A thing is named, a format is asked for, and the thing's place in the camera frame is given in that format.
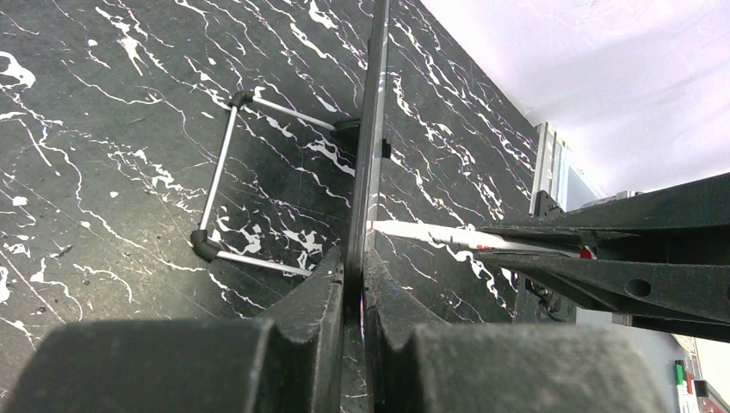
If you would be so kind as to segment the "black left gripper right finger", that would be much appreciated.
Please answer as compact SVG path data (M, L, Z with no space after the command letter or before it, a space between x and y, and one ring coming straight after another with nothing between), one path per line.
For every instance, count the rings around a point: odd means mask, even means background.
M602 326L451 324L363 264L373 412L665 412L640 352Z

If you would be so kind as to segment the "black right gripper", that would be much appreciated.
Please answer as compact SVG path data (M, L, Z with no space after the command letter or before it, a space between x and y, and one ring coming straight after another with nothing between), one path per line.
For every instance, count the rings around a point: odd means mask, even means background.
M597 246L598 260L485 252L479 258L585 309L618 312L631 327L729 341L728 173L479 231L529 240L615 239Z

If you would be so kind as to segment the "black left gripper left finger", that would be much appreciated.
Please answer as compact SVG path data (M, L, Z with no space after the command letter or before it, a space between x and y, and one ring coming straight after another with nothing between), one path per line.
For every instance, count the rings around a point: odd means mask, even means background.
M54 330L8 412L337 412L343 263L329 250L266 311L239 320L104 321Z

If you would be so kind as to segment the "white marker red cap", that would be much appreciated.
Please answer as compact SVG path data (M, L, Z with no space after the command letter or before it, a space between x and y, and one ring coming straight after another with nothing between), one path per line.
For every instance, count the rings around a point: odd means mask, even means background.
M409 223L397 220L368 220L366 229L369 232L377 231L388 236L447 244L487 253L567 256L583 259L597 258L595 252L587 246L532 241L443 225Z

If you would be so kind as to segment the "white board black frame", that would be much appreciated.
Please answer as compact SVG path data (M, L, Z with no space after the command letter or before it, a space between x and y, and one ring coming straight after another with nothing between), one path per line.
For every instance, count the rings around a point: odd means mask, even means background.
M347 324L361 328L367 411L375 412L376 381L370 357L367 302L367 256L374 249L371 225L377 220L387 94L387 58L391 3L376 1L368 40L368 69L356 153L356 174L347 250L344 259L343 304Z

